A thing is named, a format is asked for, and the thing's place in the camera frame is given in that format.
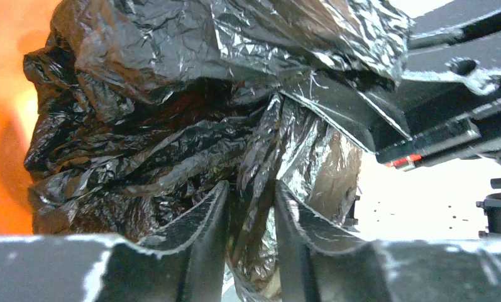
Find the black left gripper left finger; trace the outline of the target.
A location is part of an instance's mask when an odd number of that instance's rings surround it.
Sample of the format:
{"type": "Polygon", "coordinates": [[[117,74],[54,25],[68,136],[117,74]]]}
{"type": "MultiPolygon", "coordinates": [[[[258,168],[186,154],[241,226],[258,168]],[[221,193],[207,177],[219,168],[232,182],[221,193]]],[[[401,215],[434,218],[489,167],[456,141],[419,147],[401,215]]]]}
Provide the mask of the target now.
{"type": "Polygon", "coordinates": [[[0,301],[219,301],[227,181],[133,243],[115,234],[0,237],[0,301]]]}

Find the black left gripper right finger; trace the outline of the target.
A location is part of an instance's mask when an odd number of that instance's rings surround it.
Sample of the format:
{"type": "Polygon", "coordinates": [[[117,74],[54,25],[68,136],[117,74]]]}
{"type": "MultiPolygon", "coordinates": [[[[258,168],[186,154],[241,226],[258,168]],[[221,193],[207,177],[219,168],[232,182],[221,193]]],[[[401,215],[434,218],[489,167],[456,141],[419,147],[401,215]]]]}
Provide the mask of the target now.
{"type": "Polygon", "coordinates": [[[366,242],[275,183],[283,301],[501,301],[501,238],[366,242]]]}

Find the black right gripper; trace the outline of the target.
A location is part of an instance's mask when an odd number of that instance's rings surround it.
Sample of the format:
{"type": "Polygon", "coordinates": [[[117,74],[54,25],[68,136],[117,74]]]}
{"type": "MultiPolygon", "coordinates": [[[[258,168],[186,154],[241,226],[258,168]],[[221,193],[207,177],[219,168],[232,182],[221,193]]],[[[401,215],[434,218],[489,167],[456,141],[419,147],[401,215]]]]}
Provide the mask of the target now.
{"type": "Polygon", "coordinates": [[[324,71],[299,74],[281,93],[381,164],[430,167],[501,150],[501,1],[451,1],[415,21],[395,93],[359,92],[324,71]]]}

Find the black plastic trash bag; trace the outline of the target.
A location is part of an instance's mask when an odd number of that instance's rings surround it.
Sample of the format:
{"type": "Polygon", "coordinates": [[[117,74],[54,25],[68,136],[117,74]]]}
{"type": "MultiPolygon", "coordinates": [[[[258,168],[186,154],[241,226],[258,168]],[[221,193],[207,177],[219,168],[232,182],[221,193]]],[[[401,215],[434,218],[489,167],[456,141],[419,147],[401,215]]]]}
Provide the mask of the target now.
{"type": "Polygon", "coordinates": [[[226,181],[238,295],[280,301],[273,181],[341,225],[361,165],[302,101],[393,89],[412,27],[388,1],[60,2],[23,62],[33,231],[137,241],[226,181]]]}

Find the orange trash bin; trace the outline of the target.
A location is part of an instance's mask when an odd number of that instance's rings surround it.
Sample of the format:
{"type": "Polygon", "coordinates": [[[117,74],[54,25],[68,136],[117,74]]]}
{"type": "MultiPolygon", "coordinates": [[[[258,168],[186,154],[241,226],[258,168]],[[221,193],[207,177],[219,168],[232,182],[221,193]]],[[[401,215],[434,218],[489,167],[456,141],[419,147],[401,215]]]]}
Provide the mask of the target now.
{"type": "Polygon", "coordinates": [[[0,1],[0,235],[32,233],[23,167],[37,121],[36,91],[23,56],[44,46],[57,1],[0,1]]]}

